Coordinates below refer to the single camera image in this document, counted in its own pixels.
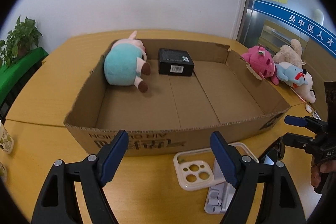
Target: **blue sign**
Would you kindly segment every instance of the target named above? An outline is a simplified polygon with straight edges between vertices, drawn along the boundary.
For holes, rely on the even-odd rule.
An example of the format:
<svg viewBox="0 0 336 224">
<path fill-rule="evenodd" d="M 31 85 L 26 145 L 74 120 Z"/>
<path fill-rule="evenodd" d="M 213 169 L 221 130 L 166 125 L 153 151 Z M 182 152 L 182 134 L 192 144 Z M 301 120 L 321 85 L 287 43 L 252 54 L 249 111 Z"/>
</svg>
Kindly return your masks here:
<svg viewBox="0 0 336 224">
<path fill-rule="evenodd" d="M 336 57 L 336 36 L 317 22 L 293 10 L 263 0 L 255 0 L 253 10 L 298 29 L 319 42 L 332 56 Z"/>
</svg>

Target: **white plush toy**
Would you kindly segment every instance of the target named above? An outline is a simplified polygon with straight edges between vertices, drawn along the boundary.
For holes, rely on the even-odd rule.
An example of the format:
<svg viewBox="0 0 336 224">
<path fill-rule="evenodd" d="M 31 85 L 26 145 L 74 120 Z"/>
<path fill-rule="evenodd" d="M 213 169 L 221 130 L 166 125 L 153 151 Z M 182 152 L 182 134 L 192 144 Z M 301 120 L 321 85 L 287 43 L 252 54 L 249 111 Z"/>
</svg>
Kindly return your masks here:
<svg viewBox="0 0 336 224">
<path fill-rule="evenodd" d="M 313 79 L 311 78 L 310 73 L 306 72 L 305 80 L 308 82 L 308 85 L 302 85 L 298 88 L 294 88 L 295 92 L 300 95 L 303 99 L 305 99 L 309 103 L 315 103 L 315 91 L 312 89 L 313 87 Z"/>
</svg>

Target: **pig hoof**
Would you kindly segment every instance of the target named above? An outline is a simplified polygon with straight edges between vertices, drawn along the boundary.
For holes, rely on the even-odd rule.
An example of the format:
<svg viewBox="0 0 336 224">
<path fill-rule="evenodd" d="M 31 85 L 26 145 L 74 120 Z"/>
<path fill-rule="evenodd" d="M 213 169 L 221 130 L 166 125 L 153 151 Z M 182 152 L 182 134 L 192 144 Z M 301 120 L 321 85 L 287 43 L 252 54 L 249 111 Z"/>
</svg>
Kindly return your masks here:
<svg viewBox="0 0 336 224">
<path fill-rule="evenodd" d="M 144 93 L 148 90 L 148 85 L 144 81 L 141 81 L 138 85 L 138 89 L 140 90 L 140 92 Z"/>
<path fill-rule="evenodd" d="M 151 65 L 149 65 L 148 62 L 144 63 L 141 68 L 141 73 L 144 75 L 150 75 L 151 74 Z"/>
</svg>

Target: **barcode label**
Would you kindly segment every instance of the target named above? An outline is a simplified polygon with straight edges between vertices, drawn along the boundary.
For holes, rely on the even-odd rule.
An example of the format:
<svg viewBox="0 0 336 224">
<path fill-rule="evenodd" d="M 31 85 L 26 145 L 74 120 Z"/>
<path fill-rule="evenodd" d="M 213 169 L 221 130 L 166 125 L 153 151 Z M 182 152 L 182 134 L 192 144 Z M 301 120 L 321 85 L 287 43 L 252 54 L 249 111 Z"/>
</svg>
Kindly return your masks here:
<svg viewBox="0 0 336 224">
<path fill-rule="evenodd" d="M 183 73 L 183 66 L 170 66 L 170 72 Z"/>
</svg>

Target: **human hand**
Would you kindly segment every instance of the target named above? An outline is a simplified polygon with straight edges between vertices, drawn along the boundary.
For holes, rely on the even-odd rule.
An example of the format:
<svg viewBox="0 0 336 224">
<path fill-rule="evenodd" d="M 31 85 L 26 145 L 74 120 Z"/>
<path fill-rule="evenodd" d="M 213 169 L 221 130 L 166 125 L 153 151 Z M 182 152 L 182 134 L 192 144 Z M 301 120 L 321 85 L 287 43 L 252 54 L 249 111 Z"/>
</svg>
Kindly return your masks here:
<svg viewBox="0 0 336 224">
<path fill-rule="evenodd" d="M 329 160 L 321 165 L 313 165 L 310 169 L 310 172 L 310 184 L 313 187 L 318 187 L 321 182 L 321 173 L 336 172 L 336 160 Z"/>
</svg>

